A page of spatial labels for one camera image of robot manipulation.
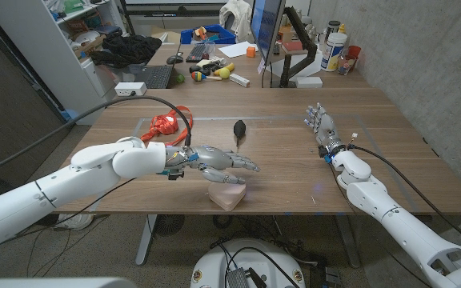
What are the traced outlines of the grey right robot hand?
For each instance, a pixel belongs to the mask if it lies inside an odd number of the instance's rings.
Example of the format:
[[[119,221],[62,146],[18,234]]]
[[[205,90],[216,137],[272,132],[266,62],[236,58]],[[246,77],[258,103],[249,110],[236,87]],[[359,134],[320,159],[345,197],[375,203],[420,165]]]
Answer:
[[[308,106],[307,118],[304,123],[309,126],[319,144],[319,155],[332,157],[345,149],[345,144],[339,137],[333,118],[318,102],[316,106]]]

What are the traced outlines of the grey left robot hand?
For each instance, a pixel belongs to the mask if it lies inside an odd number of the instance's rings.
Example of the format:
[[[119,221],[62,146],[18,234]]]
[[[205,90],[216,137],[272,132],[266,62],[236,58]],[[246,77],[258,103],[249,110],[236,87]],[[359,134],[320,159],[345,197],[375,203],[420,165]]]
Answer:
[[[167,146],[164,170],[169,179],[183,177],[186,167],[201,171],[202,176],[208,181],[230,184],[245,184],[246,180],[224,173],[227,168],[260,171],[249,158],[232,150],[220,150],[213,146]]]

